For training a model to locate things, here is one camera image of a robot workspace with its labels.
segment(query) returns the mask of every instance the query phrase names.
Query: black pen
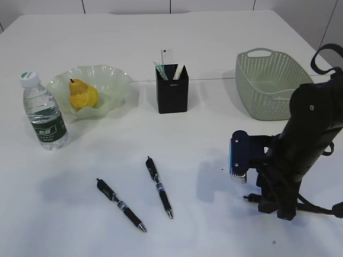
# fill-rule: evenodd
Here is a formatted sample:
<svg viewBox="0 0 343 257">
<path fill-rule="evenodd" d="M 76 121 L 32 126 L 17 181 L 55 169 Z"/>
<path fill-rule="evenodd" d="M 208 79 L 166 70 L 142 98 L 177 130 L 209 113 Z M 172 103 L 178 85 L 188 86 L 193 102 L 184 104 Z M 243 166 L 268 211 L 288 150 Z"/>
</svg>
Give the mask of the black pen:
<svg viewBox="0 0 343 257">
<path fill-rule="evenodd" d="M 170 206 L 170 203 L 168 201 L 166 191 L 163 188 L 163 185 L 160 181 L 160 177 L 159 177 L 159 174 L 157 173 L 157 169 L 155 167 L 155 164 L 149 156 L 148 156 L 148 160 L 146 160 L 145 164 L 146 164 L 146 167 L 148 168 L 148 170 L 150 172 L 150 176 L 151 176 L 152 180 L 156 182 L 157 191 L 160 194 L 161 201 L 163 203 L 163 206 L 164 206 L 169 218 L 173 218 L 172 207 Z"/>
<path fill-rule="evenodd" d="M 141 231 L 146 232 L 146 228 L 142 221 L 131 211 L 131 209 L 122 201 L 119 200 L 115 192 L 102 180 L 97 178 L 98 183 L 96 186 L 98 189 L 107 196 L 107 198 L 115 202 L 119 209 L 129 218 L 129 220 Z"/>
</svg>

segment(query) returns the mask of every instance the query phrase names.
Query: white wall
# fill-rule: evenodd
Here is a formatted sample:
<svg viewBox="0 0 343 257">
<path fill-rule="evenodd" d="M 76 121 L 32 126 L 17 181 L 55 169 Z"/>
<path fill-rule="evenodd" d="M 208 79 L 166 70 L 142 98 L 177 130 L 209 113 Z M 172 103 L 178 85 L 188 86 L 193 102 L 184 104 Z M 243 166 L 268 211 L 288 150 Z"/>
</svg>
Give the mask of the white wall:
<svg viewBox="0 0 343 257">
<path fill-rule="evenodd" d="M 171 13 L 252 10 L 255 0 L 171 0 Z"/>
<path fill-rule="evenodd" d="M 6 29 L 22 14 L 84 13 L 81 0 L 0 0 L 0 22 Z"/>
<path fill-rule="evenodd" d="M 86 13 L 169 13 L 169 0 L 83 0 Z"/>
<path fill-rule="evenodd" d="M 327 28 L 322 45 L 328 43 L 339 44 L 343 47 L 343 0 L 338 0 L 337 6 L 334 9 L 332 19 Z M 339 66 L 343 68 L 343 58 L 333 51 L 323 50 L 320 52 L 332 66 Z"/>
<path fill-rule="evenodd" d="M 256 0 L 255 10 L 274 10 L 318 49 L 336 0 Z"/>
</svg>

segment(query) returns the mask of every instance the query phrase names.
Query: basket handle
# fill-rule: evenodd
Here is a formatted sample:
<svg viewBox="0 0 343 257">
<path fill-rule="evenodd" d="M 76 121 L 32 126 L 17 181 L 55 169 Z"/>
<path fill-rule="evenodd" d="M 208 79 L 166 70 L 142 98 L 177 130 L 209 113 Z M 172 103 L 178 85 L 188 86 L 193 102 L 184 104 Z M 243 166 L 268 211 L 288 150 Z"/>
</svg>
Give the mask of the basket handle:
<svg viewBox="0 0 343 257">
<path fill-rule="evenodd" d="M 265 52 L 270 52 L 272 55 L 273 53 L 275 53 L 275 51 L 273 50 L 270 50 L 268 48 L 264 48 L 264 47 L 259 47 L 259 48 L 254 48 L 254 49 L 251 49 L 249 51 L 246 51 L 244 54 L 248 56 L 248 54 L 250 54 L 251 52 L 256 52 L 256 51 L 265 51 Z M 256 58 L 256 57 L 264 57 L 264 56 L 248 56 L 249 58 Z"/>
<path fill-rule="evenodd" d="M 295 89 L 288 89 L 288 90 L 283 90 L 279 91 L 273 94 L 270 94 L 270 97 L 273 100 L 278 100 L 278 101 L 289 101 L 290 97 L 292 96 L 293 92 Z"/>
</svg>

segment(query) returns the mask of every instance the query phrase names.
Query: black pen holder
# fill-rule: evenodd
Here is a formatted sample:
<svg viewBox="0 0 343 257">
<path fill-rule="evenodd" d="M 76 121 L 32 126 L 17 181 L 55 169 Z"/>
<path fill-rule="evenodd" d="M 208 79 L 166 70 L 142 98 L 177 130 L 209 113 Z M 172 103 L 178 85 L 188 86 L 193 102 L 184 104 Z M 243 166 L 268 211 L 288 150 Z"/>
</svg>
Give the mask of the black pen holder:
<svg viewBox="0 0 343 257">
<path fill-rule="evenodd" d="M 188 74 L 184 66 L 178 80 L 173 80 L 177 64 L 164 65 L 169 80 L 163 80 L 156 70 L 157 105 L 160 114 L 187 111 Z"/>
</svg>

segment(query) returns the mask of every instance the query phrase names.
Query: green bottle label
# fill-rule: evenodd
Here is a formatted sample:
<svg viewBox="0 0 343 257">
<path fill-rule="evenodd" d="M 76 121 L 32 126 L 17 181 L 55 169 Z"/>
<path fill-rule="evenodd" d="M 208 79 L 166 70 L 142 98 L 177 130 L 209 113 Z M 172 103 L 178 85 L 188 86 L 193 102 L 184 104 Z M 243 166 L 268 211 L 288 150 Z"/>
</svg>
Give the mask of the green bottle label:
<svg viewBox="0 0 343 257">
<path fill-rule="evenodd" d="M 39 141 L 44 143 L 54 142 L 66 134 L 66 128 L 62 118 L 62 114 L 57 119 L 47 123 L 34 124 L 33 126 Z"/>
</svg>

